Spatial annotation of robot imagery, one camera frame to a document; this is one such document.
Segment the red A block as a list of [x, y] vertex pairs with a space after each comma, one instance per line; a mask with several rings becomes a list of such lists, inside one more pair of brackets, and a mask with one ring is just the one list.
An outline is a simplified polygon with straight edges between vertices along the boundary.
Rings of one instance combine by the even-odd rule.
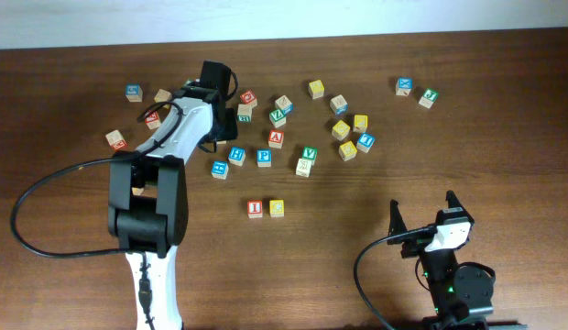
[[281, 149], [284, 141], [284, 133], [278, 130], [270, 130], [268, 135], [268, 146], [273, 149]]

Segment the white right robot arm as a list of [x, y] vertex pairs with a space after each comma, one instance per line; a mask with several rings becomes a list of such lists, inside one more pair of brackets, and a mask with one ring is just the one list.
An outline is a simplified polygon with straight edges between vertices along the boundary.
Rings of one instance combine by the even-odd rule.
[[388, 234], [391, 245], [400, 245], [404, 259], [415, 258], [424, 270], [436, 315], [426, 317], [426, 329], [487, 329], [486, 317], [494, 312], [491, 298], [496, 273], [476, 262], [457, 261], [455, 252], [469, 242], [474, 218], [455, 193], [446, 193], [447, 207], [435, 221], [408, 230], [399, 203], [390, 202]]

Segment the red I block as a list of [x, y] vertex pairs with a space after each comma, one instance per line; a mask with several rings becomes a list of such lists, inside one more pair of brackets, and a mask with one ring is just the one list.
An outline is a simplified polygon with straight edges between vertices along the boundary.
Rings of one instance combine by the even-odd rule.
[[261, 218], [263, 216], [263, 204], [259, 200], [247, 202], [247, 215], [249, 218]]

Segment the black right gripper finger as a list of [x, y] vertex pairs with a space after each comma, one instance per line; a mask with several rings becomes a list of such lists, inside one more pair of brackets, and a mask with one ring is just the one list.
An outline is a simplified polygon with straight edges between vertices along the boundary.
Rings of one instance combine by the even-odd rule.
[[445, 201], [448, 204], [449, 208], [460, 208], [461, 212], [469, 219], [469, 222], [473, 225], [475, 223], [475, 219], [469, 214], [469, 212], [463, 207], [457, 196], [455, 195], [454, 191], [449, 190], [446, 192]]
[[402, 215], [399, 211], [399, 202], [392, 199], [390, 201], [390, 222], [388, 227], [388, 236], [392, 239], [388, 240], [389, 245], [397, 245], [402, 242], [399, 235], [407, 232], [407, 227], [404, 223]]

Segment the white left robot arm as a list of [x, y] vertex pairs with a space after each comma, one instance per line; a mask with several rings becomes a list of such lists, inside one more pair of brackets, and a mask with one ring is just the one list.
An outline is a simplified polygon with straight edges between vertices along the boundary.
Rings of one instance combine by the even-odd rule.
[[236, 139], [235, 111], [226, 103], [238, 87], [225, 64], [207, 60], [201, 76], [174, 92], [161, 127], [110, 166], [108, 230], [132, 271], [137, 328], [181, 329], [176, 256], [189, 211], [185, 164], [195, 149], [214, 153]]

